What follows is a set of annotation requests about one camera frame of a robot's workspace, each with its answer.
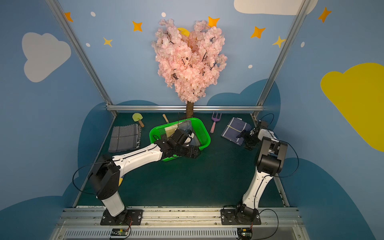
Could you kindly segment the navy blue pillowcase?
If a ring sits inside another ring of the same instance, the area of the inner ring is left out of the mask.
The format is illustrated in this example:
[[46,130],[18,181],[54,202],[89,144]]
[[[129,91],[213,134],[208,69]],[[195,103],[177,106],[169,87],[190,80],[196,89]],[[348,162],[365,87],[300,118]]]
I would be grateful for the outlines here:
[[221,136],[224,139],[241,146],[244,143],[244,138],[241,137],[241,133],[243,131],[249,132],[251,129],[252,126],[250,124],[244,122],[242,119],[233,117],[225,127]]

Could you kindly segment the beige and blue pillowcase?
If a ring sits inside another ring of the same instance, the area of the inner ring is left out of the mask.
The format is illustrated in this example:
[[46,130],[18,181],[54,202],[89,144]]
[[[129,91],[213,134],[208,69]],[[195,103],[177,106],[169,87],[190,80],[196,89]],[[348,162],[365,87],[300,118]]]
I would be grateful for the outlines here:
[[197,137],[196,131],[192,126],[192,122],[189,120],[184,122],[177,122],[175,125],[165,127],[164,130],[167,138],[173,135],[176,130],[184,131],[188,134],[188,137],[184,142],[185,146],[188,146],[188,145],[201,146],[201,143]]

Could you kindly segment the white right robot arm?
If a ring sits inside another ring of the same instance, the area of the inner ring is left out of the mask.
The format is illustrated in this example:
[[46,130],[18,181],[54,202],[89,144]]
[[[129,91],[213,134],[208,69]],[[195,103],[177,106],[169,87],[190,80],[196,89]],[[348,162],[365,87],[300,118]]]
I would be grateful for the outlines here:
[[235,220],[239,224],[254,222],[260,217],[258,207],[260,199],[270,180],[279,174],[284,166],[288,144],[279,140],[265,121],[259,120],[257,126],[242,132],[250,147],[259,145],[255,158],[256,170],[251,184],[235,208]]

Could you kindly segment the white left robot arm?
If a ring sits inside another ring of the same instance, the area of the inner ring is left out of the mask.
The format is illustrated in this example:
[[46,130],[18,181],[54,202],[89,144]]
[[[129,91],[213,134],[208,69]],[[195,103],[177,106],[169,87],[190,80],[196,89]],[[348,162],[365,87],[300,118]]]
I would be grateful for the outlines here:
[[102,156],[92,167],[89,182],[97,199],[102,201],[109,215],[113,218],[121,216],[126,207],[118,193],[120,178],[128,172],[152,162],[171,157],[196,159],[201,150],[192,145],[193,132],[177,129],[167,139],[158,139],[146,148],[109,158]]

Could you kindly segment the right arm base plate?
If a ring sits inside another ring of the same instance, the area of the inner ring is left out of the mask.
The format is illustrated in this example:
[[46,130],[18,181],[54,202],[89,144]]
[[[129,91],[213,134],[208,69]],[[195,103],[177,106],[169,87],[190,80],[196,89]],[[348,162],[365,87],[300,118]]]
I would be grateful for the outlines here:
[[222,225],[261,225],[258,210],[251,209],[236,212],[235,209],[221,209]]

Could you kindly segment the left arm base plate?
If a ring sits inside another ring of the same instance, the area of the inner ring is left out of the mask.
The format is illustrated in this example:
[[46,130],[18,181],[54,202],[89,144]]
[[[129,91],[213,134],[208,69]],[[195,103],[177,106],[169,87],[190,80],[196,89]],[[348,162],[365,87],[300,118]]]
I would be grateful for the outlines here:
[[113,217],[108,210],[105,210],[100,222],[101,226],[139,226],[143,217],[143,210],[122,211],[117,216]]

